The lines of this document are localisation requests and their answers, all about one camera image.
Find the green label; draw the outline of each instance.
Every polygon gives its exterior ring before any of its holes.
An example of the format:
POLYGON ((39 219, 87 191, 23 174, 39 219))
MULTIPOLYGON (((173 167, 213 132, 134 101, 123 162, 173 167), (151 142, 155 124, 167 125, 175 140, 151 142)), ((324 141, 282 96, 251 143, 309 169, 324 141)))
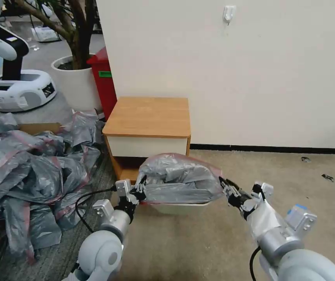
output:
POLYGON ((111 78, 112 77, 112 72, 111 71, 99 71, 98 76, 101 78, 111 78))

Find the white wall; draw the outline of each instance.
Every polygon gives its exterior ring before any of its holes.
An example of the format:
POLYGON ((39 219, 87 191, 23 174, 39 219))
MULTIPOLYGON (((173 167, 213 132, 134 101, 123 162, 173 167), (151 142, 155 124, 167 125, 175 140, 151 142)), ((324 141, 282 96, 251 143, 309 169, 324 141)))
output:
POLYGON ((188 97, 191 143, 335 148, 335 0, 97 5, 117 95, 188 97))

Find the white robot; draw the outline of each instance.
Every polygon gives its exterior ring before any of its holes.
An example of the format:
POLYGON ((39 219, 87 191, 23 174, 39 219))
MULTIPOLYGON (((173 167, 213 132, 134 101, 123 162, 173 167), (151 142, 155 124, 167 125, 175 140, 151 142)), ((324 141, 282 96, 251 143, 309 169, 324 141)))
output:
MULTIPOLYGON (((273 194, 271 185, 256 183, 249 195, 230 180, 220 178, 220 182, 229 205, 240 210, 259 245, 250 260, 252 280, 253 259, 261 251, 261 266, 272 281, 335 281, 335 264, 304 249, 302 238, 311 230, 316 215, 295 205, 283 219, 268 203, 273 194)), ((65 280, 104 281, 119 269, 128 226, 139 201, 145 199, 145 188, 121 180, 112 190, 118 193, 119 205, 113 208, 107 199, 93 205, 102 218, 100 230, 84 240, 76 267, 65 280)))
POLYGON ((40 70, 22 70, 28 44, 0 26, 0 57, 4 59, 0 75, 0 111, 19 112, 42 106, 57 91, 50 75, 40 70))

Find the soil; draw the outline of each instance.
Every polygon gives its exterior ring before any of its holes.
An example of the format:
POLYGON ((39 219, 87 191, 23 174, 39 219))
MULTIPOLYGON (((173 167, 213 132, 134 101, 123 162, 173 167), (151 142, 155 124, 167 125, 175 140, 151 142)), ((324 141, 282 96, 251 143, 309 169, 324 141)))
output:
POLYGON ((57 68, 60 70, 73 70, 73 63, 71 61, 65 62, 64 64, 59 65, 57 68))

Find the cabinet drawer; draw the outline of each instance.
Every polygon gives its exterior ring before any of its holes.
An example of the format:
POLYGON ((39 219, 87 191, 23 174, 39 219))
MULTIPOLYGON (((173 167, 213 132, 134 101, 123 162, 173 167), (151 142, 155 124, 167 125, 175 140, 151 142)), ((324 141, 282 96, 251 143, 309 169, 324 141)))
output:
POLYGON ((113 156, 150 157, 175 152, 185 155, 188 139, 107 136, 113 156))

